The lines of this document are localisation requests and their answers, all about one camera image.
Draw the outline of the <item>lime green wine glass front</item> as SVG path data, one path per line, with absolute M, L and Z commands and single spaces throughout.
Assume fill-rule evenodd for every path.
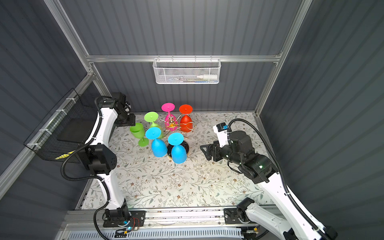
M 149 144 L 149 140 L 145 137 L 146 131 L 142 123 L 136 123 L 134 126 L 131 126 L 130 132 L 135 138 L 139 139 L 138 145 L 140 147 L 145 147 Z

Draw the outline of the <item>blue wine glass front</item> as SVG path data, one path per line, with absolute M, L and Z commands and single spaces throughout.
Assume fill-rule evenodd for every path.
M 187 160 L 187 151 L 182 146 L 184 136 L 181 133 L 173 133 L 169 136 L 168 142 L 173 146 L 171 150 L 172 160 L 176 164 L 182 164 Z

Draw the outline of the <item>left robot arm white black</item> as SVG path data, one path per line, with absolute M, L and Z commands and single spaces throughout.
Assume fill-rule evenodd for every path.
M 91 175 L 98 176 L 103 196 L 108 202 L 103 215 L 104 227 L 121 227 L 132 230 L 136 225 L 125 197 L 118 186 L 115 168 L 117 156 L 110 150 L 109 141 L 115 127 L 135 123 L 130 104 L 122 93 L 112 93 L 110 98 L 97 97 L 97 119 L 86 143 L 89 146 L 78 152 L 80 160 Z

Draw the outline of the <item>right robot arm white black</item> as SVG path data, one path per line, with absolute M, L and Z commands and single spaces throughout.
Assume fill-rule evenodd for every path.
M 255 222 L 281 240 L 334 240 L 338 236 L 335 229 L 324 226 L 283 185 L 277 167 L 268 157 L 255 152 L 250 136 L 243 131 L 221 131 L 218 138 L 213 144 L 200 147 L 206 159 L 236 164 L 239 172 L 259 185 L 283 214 L 278 217 L 245 198 L 237 205 L 241 222 Z

